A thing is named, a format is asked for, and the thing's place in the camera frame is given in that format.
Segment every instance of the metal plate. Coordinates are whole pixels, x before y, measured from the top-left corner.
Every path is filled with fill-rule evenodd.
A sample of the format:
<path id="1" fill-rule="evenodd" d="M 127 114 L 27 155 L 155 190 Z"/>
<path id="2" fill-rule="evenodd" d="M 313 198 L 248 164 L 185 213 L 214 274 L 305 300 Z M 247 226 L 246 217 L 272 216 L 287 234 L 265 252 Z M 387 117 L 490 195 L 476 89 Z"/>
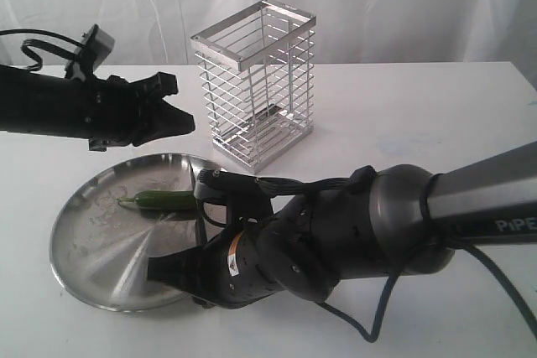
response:
<path id="1" fill-rule="evenodd" d="M 50 238 L 50 262 L 61 285 L 79 300 L 114 311 L 156 308 L 187 296 L 147 282 L 148 257 L 196 245 L 196 222 L 180 213 L 126 208 L 117 198 L 143 190 L 189 190 L 201 169 L 220 169 L 203 158 L 166 153 L 120 163 L 80 187 L 58 215 Z M 207 214 L 225 222 L 226 209 Z M 219 229 L 206 224 L 209 238 Z"/>

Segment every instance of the white tablecloth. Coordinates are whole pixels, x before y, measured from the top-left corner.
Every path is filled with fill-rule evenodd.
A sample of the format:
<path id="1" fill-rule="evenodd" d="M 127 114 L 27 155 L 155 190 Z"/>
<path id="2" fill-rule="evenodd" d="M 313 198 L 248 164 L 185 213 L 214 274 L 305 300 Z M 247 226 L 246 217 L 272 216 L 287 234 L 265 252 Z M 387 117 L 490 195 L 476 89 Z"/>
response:
<path id="1" fill-rule="evenodd" d="M 170 101 L 196 117 L 188 136 L 90 153 L 84 140 L 0 132 L 1 356 L 535 356 L 519 312 L 465 252 L 440 273 L 399 281 L 374 345 L 290 293 L 239 310 L 178 303 L 141 314 L 107 312 L 71 297 L 50 270 L 50 230 L 65 201 L 94 174 L 169 151 L 242 172 L 212 149 L 195 66 L 106 66 L 97 75 L 136 80 L 159 70 L 177 75 L 180 94 Z M 510 63 L 317 65 L 314 72 L 315 130 L 264 175 L 313 180 L 369 163 L 446 172 L 537 138 L 537 94 Z M 537 248 L 484 249 L 537 310 Z M 345 281 L 329 302 L 369 327 L 382 286 L 383 279 Z"/>

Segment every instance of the white backdrop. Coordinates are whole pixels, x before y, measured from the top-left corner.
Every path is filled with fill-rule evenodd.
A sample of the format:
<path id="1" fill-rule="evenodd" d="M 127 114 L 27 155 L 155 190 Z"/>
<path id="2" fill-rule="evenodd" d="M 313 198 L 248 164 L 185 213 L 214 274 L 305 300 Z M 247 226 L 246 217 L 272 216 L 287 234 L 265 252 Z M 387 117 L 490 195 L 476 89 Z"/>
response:
<path id="1" fill-rule="evenodd" d="M 0 0 L 0 29 L 78 37 L 98 23 L 117 41 L 109 64 L 192 64 L 192 34 L 256 1 Z M 512 60 L 537 85 L 535 0 L 279 1 L 317 15 L 317 62 Z M 28 62 L 22 39 L 0 38 L 0 63 Z"/>

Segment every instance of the metal wire basket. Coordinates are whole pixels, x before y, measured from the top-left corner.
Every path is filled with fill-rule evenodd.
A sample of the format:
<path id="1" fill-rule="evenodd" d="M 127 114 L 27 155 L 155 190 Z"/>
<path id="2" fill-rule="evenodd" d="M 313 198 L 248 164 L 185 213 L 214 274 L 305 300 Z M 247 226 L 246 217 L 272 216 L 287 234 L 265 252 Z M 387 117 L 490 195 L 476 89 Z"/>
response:
<path id="1" fill-rule="evenodd" d="M 313 129 L 315 16 L 262 0 L 191 37 L 215 146 L 252 173 Z"/>

